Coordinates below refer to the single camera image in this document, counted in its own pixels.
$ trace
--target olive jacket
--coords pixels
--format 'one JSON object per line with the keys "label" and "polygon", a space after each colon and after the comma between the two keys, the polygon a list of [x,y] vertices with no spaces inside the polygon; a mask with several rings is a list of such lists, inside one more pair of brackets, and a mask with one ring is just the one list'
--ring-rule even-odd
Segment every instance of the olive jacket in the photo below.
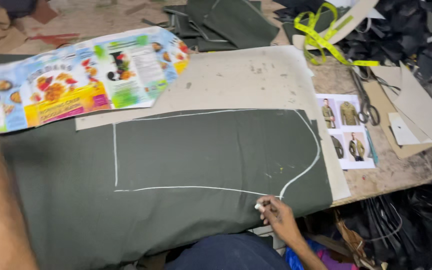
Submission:
{"label": "olive jacket", "polygon": [[364,146],[360,140],[356,139],[356,145],[351,140],[349,141],[349,152],[351,155],[356,158],[356,156],[363,157],[364,156]]}
{"label": "olive jacket", "polygon": [[360,119],[356,108],[348,101],[343,102],[340,106],[341,123],[346,126],[356,126],[360,124]]}
{"label": "olive jacket", "polygon": [[322,115],[324,116],[324,120],[326,121],[327,128],[336,128],[336,126],[333,127],[334,122],[331,121],[331,117],[335,116],[331,107],[322,106],[321,111]]}
{"label": "olive jacket", "polygon": [[341,145],[341,143],[337,138],[331,136],[331,139],[333,140],[334,149],[336,150],[337,158],[342,159],[344,157],[343,146]]}

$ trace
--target blue fabric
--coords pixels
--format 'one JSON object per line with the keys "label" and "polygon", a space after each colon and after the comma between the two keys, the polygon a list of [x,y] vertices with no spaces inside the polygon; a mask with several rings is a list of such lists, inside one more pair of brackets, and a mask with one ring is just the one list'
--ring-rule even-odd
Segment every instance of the blue fabric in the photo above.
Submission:
{"label": "blue fabric", "polygon": [[[317,243],[311,239],[306,239],[306,242],[308,243],[309,247],[313,250],[314,253],[325,248],[324,245]],[[284,256],[287,264],[289,265],[289,267],[291,267],[291,270],[304,270],[300,258],[298,257],[298,255],[296,255],[296,253],[294,253],[294,251],[289,246],[286,247],[286,252]]]}
{"label": "blue fabric", "polygon": [[165,270],[291,270],[284,259],[256,235],[222,234],[203,238]]}

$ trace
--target wooden table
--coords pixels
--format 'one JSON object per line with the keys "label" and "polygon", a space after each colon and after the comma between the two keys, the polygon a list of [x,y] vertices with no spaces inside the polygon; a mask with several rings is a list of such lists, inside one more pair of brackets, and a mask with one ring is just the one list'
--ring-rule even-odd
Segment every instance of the wooden table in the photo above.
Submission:
{"label": "wooden table", "polygon": [[[161,10],[162,6],[185,2],[185,0],[155,0],[147,2],[144,9],[126,15],[128,9],[142,3],[142,0],[51,0],[51,6],[60,15],[46,25],[30,17],[17,20],[17,26],[25,30],[30,40],[9,53],[38,54],[53,50],[64,43],[75,43],[130,29],[145,28],[148,25],[141,22],[143,18],[155,23],[167,21],[168,17]],[[269,20],[281,26],[279,21],[273,19],[276,17],[273,11],[283,6],[271,0],[262,0],[261,8]],[[282,29],[273,43],[289,44]],[[349,69],[335,58],[329,57],[324,65],[309,67],[315,74],[313,83],[316,92],[357,94]],[[426,89],[432,95],[432,85],[427,86]],[[335,201],[333,206],[432,182],[432,148],[400,160],[391,149],[381,127],[368,125],[367,128],[380,162],[376,169],[345,171],[352,196]]]}

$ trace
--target yellow measuring tape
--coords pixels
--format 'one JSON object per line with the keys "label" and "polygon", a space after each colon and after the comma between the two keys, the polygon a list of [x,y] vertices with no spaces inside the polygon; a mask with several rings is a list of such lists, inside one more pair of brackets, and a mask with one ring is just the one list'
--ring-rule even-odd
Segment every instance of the yellow measuring tape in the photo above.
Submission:
{"label": "yellow measuring tape", "polygon": [[[324,37],[321,37],[316,31],[315,31],[315,25],[316,22],[319,20],[319,16],[321,15],[321,10],[323,8],[329,9],[333,13],[333,21],[329,24],[329,28],[327,33],[324,35]],[[300,23],[301,19],[308,15],[309,21],[308,25],[303,25]],[[313,12],[307,11],[300,13],[295,19],[294,19],[294,28],[303,31],[306,33],[306,38],[304,39],[304,46],[303,46],[303,52],[306,59],[308,59],[311,63],[314,65],[321,65],[324,62],[326,62],[326,55],[321,46],[326,48],[333,56],[339,60],[339,62],[345,64],[345,65],[357,65],[357,66],[379,66],[378,61],[363,61],[363,60],[357,60],[354,62],[347,61],[341,53],[331,44],[328,42],[330,38],[332,38],[341,28],[343,28],[348,22],[350,22],[353,19],[353,16],[347,17],[343,22],[341,22],[336,28],[333,29],[333,25],[335,24],[336,20],[338,19],[338,11],[336,10],[336,7],[333,6],[330,3],[323,3],[321,7],[319,7],[318,11],[316,12],[316,15]],[[311,45],[313,47],[316,47],[321,52],[322,62],[318,62],[313,54],[311,54],[308,49],[306,49],[306,45]]]}

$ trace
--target man in jacket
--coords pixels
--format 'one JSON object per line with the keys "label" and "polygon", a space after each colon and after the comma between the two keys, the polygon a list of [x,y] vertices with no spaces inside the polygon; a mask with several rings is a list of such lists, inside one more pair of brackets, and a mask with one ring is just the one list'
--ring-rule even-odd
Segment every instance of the man in jacket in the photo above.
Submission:
{"label": "man in jacket", "polygon": [[356,126],[360,124],[360,119],[356,108],[348,101],[343,102],[340,106],[341,123],[346,126]]}
{"label": "man in jacket", "polygon": [[343,146],[341,146],[339,140],[337,138],[334,138],[333,135],[331,135],[331,140],[333,140],[334,149],[336,150],[337,158],[342,159],[344,157]]}
{"label": "man in jacket", "polygon": [[353,139],[349,142],[349,152],[354,157],[354,161],[363,162],[364,146],[360,140],[356,138],[356,133],[352,132]]}
{"label": "man in jacket", "polygon": [[327,98],[324,99],[324,106],[322,106],[321,110],[324,120],[326,121],[326,126],[328,128],[336,128],[335,115],[333,114],[331,107],[329,107],[329,101]]}

